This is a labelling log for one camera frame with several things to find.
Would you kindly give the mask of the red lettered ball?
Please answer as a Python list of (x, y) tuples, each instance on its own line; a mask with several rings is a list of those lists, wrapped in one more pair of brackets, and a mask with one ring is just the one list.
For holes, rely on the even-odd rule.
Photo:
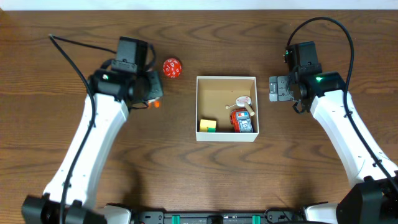
[(176, 58), (168, 58), (162, 66), (163, 72), (168, 78), (177, 78), (182, 73), (182, 64)]

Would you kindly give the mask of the white pink duck toy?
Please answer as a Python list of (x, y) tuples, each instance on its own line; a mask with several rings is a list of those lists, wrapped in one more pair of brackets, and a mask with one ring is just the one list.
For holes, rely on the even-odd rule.
[(160, 108), (160, 100), (149, 100), (147, 102), (148, 108)]

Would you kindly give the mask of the red toy truck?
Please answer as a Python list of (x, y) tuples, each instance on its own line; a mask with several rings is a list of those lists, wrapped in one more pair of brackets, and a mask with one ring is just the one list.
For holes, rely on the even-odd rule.
[(232, 110), (230, 121), (236, 133), (253, 133), (251, 115), (246, 109)]

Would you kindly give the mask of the wooden rattle drum toy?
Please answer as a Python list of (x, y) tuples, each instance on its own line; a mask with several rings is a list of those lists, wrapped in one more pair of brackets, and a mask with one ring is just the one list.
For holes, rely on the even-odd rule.
[(248, 111), (250, 116), (254, 116), (256, 113), (254, 112), (253, 108), (251, 107), (252, 101), (251, 98), (249, 96), (239, 96), (236, 101), (235, 104), (233, 105), (226, 105), (225, 108), (226, 109), (230, 109), (234, 106), (238, 106), (241, 108), (246, 108), (246, 110)]

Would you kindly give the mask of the multicolour puzzle cube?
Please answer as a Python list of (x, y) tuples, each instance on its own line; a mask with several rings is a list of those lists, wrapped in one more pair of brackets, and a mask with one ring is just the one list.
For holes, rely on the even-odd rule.
[(200, 120), (199, 132), (215, 133), (216, 132), (216, 121), (215, 120), (208, 120), (208, 119), (201, 119)]

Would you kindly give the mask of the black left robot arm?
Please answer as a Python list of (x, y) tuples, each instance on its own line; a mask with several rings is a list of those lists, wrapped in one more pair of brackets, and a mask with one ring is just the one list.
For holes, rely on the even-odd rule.
[(144, 110), (164, 94), (152, 44), (120, 37), (115, 58), (85, 78), (64, 50), (87, 92), (81, 121), (67, 154), (41, 197), (27, 196), (26, 223), (135, 223), (133, 211), (111, 203), (95, 211), (98, 183), (118, 132), (132, 110)]

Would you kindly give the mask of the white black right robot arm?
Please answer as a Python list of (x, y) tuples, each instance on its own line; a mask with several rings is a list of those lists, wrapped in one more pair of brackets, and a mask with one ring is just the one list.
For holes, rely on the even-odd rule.
[(337, 152), (351, 190), (340, 203), (303, 210), (308, 222), (397, 223), (397, 164), (378, 146), (356, 111), (338, 72), (322, 71), (314, 42), (288, 45), (283, 84), (290, 99), (320, 123)]

